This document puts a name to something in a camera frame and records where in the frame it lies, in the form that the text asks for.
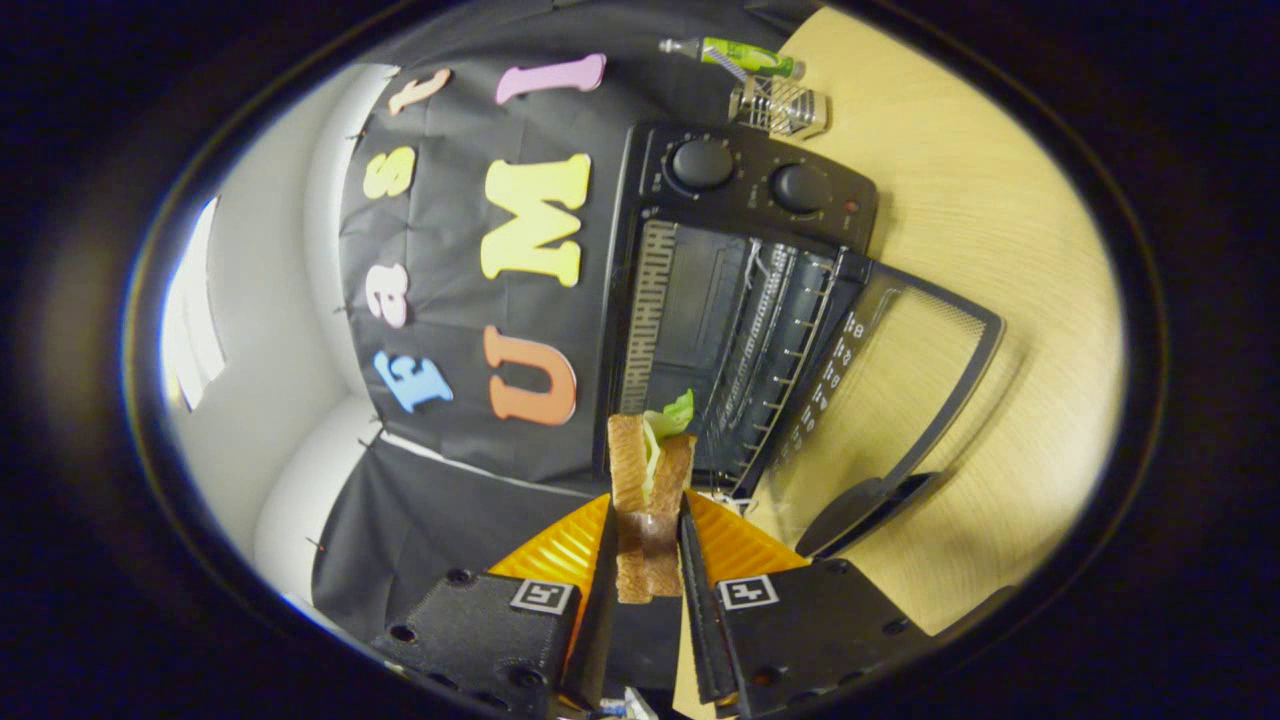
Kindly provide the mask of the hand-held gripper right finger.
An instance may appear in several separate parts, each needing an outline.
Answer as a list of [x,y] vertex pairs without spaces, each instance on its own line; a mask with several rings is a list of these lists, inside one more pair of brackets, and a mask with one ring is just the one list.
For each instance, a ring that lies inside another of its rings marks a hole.
[[936,646],[850,561],[806,560],[691,491],[678,551],[698,692],[718,717],[820,712]]

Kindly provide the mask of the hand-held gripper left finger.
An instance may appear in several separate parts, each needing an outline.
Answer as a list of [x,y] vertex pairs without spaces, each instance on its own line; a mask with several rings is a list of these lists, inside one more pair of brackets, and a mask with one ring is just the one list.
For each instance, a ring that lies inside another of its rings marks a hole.
[[617,539],[612,497],[599,496],[486,571],[449,570],[372,647],[486,714],[588,719],[605,680]]

